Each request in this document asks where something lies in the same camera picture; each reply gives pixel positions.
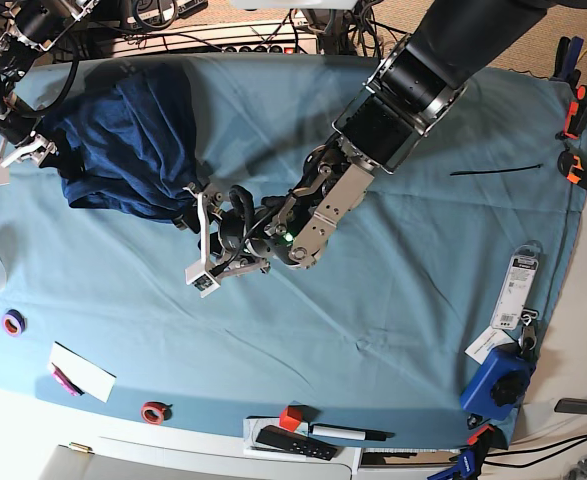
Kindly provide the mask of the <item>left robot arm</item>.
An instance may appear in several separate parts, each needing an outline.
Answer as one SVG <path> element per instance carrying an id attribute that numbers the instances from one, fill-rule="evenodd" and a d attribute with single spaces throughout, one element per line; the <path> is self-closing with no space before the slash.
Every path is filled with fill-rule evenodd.
<path id="1" fill-rule="evenodd" d="M 220 274 L 241 256 L 259 266 L 266 256 L 308 268 L 323 253 L 338 222 L 357 207 L 376 170 L 393 173 L 448 113 L 467 81 L 535 26 L 551 1 L 435 1 L 416 30 L 399 41 L 341 115 L 334 132 L 307 158 L 298 184 L 257 211 L 238 188 L 230 191 L 243 232 Z"/>

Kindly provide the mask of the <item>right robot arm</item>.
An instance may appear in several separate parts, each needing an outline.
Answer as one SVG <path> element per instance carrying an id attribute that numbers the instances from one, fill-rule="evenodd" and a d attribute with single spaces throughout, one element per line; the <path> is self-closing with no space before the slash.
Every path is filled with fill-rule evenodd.
<path id="1" fill-rule="evenodd" d="M 8 143 L 25 143 L 37 122 L 67 97 L 80 62 L 71 29 L 88 17 L 96 5 L 95 1 L 16 1 L 7 9 L 0 33 L 0 135 Z M 54 49 L 59 40 L 69 44 L 69 74 L 58 97 L 50 105 L 33 110 L 13 94 L 13 89 L 35 61 Z"/>

